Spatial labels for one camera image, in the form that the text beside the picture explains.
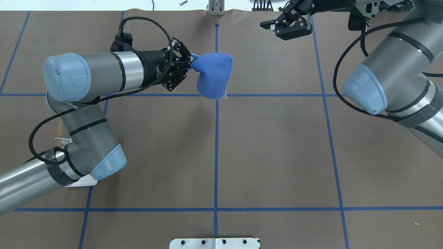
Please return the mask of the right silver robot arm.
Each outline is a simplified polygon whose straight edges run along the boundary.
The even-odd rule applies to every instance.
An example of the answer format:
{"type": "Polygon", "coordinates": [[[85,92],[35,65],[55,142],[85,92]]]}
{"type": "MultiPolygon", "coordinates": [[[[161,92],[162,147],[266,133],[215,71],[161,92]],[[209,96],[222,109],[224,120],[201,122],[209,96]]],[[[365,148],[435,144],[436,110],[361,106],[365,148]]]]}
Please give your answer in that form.
{"type": "Polygon", "coordinates": [[[290,0],[277,19],[260,27],[283,40],[312,33],[315,13],[347,10],[350,29],[360,30],[339,58],[333,75],[336,95],[346,105],[365,115],[392,120],[442,157],[442,88],[425,70],[442,55],[442,1],[414,0],[413,8],[400,22],[367,30],[381,7],[398,0],[290,0]],[[360,43],[364,61],[337,88],[337,73],[345,55],[360,43]]]}

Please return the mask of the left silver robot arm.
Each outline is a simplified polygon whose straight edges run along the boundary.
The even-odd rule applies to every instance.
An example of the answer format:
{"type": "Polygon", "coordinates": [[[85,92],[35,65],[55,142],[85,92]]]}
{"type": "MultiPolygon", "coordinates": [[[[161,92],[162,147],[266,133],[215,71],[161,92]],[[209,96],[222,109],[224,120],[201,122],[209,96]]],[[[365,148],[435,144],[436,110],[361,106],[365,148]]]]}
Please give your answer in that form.
{"type": "Polygon", "coordinates": [[[101,96],[163,85],[173,90],[186,78],[191,52],[176,38],[166,48],[136,50],[131,39],[115,38],[110,52],[51,56],[43,63],[46,104],[61,118],[71,142],[35,153],[1,175],[1,215],[85,176],[102,180],[127,159],[103,110],[101,96]]]}

